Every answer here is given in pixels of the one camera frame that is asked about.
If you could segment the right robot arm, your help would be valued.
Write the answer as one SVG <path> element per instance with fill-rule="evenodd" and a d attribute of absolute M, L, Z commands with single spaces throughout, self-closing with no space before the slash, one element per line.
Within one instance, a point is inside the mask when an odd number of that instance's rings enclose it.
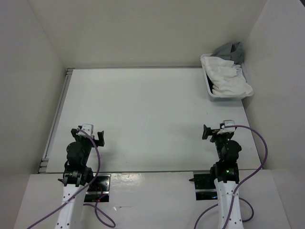
<path fill-rule="evenodd" d="M 216 188 L 220 229 L 242 229 L 240 202 L 237 186 L 239 169 L 237 160 L 241 146 L 232 137 L 236 128 L 233 120 L 220 123 L 218 129 L 203 125 L 202 139 L 210 137 L 215 144 L 219 160 L 210 169 L 209 183 Z"/>

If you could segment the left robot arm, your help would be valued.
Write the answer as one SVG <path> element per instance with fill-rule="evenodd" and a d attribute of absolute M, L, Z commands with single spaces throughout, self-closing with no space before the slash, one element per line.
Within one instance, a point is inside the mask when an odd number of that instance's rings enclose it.
<path fill-rule="evenodd" d="M 74 142 L 68 144 L 67 161 L 63 173 L 63 207 L 55 228 L 79 229 L 81 226 L 81 212 L 86 192 L 94 187 L 95 179 L 93 171 L 86 166 L 91 149 L 95 146 L 104 146 L 104 132 L 98 133 L 98 139 L 94 138 L 93 125 L 83 124 L 77 129 L 72 129 Z"/>

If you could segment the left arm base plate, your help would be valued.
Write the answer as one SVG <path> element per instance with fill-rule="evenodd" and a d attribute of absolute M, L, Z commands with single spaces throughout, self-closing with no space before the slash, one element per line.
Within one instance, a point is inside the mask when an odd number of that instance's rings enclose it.
<path fill-rule="evenodd" d="M 89 186 L 84 203 L 109 202 L 111 174 L 98 175 L 95 181 Z"/>

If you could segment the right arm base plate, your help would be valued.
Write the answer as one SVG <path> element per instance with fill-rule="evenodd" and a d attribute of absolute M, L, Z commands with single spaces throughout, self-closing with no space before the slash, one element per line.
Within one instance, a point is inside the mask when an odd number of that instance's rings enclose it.
<path fill-rule="evenodd" d="M 196 200 L 217 200 L 217 192 L 211 175 L 207 172 L 194 172 L 193 178 L 189 179 L 194 183 Z"/>

